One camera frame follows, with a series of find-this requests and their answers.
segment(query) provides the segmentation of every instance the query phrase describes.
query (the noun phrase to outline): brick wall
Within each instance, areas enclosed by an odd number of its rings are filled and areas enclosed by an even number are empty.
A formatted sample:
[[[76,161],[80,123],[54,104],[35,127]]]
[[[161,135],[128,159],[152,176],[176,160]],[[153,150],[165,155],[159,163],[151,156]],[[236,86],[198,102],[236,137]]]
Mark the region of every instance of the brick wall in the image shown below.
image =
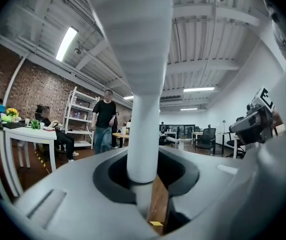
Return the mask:
[[[0,98],[4,94],[8,83],[20,62],[20,57],[9,49],[0,45]],[[22,118],[34,118],[36,105],[50,107],[50,120],[62,122],[66,101],[69,92],[77,86],[75,83],[56,75],[47,69],[25,60],[19,70],[10,90],[7,107],[16,108]],[[77,86],[77,90],[91,97],[98,97],[96,93]],[[118,122],[130,119],[131,109],[116,103],[120,113]],[[69,124],[74,129],[84,128],[84,123],[73,122]]]

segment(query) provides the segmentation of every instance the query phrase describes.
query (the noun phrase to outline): ceiling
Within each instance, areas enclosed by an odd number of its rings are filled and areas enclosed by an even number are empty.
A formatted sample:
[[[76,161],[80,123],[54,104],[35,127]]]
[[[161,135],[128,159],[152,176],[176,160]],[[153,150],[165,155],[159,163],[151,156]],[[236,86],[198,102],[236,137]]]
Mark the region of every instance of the ceiling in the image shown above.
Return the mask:
[[[253,30],[266,15],[260,0],[173,0],[161,111],[205,109],[246,62],[255,47],[248,42],[258,41],[253,41]],[[60,63],[55,55],[70,26],[78,34]],[[88,0],[12,0],[0,16],[0,43],[31,51],[101,90],[112,89],[120,99],[131,95]],[[183,92],[195,87],[215,89]]]

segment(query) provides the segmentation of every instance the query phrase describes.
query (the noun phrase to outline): shelving unit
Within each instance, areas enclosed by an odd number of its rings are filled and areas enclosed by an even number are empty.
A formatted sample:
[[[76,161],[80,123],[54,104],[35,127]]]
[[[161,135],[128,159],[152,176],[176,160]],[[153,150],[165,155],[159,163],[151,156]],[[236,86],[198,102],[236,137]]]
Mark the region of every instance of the shelving unit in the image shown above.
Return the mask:
[[[79,104],[77,104],[77,101],[81,100],[84,101],[86,103],[89,103],[89,107],[87,106],[83,106],[81,104],[81,102]],[[93,149],[93,140],[94,140],[94,132],[89,130],[89,124],[92,123],[92,120],[90,120],[90,116],[92,114],[93,108],[95,106],[95,104],[99,101],[99,98],[93,98],[91,96],[88,96],[86,94],[83,94],[79,91],[77,91],[77,87],[74,88],[74,90],[71,90],[66,102],[66,106],[65,106],[65,112],[64,112],[64,117],[63,117],[63,128],[65,130],[65,133],[67,134],[81,134],[84,135],[84,140],[76,140],[74,142],[74,146],[75,147],[91,147]],[[82,111],[82,112],[86,112],[87,116],[86,119],[82,119],[82,118],[76,118],[73,117],[71,115],[71,110],[76,110],[76,111]],[[85,130],[69,130],[68,129],[68,122],[72,120],[72,121],[79,121],[79,122],[84,122],[86,123],[86,129]],[[90,142],[86,141],[86,136],[89,135],[90,138]]]

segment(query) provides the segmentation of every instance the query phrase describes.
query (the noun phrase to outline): green object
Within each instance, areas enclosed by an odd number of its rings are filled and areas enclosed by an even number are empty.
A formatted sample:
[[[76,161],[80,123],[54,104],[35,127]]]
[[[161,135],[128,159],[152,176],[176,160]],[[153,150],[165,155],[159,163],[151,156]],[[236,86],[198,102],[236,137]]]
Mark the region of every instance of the green object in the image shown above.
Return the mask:
[[[1,120],[2,120],[2,122],[7,122],[7,123],[10,123],[10,122],[12,122],[12,117],[11,116],[6,116],[6,115],[3,115],[3,116],[1,116]]]
[[[40,128],[40,126],[39,126],[39,121],[38,121],[38,120],[35,120],[35,119],[31,121],[31,124],[30,124],[30,125],[31,125],[31,128],[32,128],[32,129],[35,129],[35,130],[37,130],[37,129]]]

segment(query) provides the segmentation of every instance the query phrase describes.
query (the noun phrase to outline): hand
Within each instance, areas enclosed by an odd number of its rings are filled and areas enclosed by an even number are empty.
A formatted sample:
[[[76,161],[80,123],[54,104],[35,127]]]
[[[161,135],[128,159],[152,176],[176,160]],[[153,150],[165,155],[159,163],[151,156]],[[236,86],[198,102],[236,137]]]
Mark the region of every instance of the hand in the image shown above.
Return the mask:
[[[280,126],[283,124],[283,120],[281,116],[279,115],[278,111],[275,109],[273,111],[273,124],[272,124],[272,129],[274,129],[277,126]]]
[[[111,121],[109,121],[109,126],[113,126],[114,125],[114,118],[111,119]]]

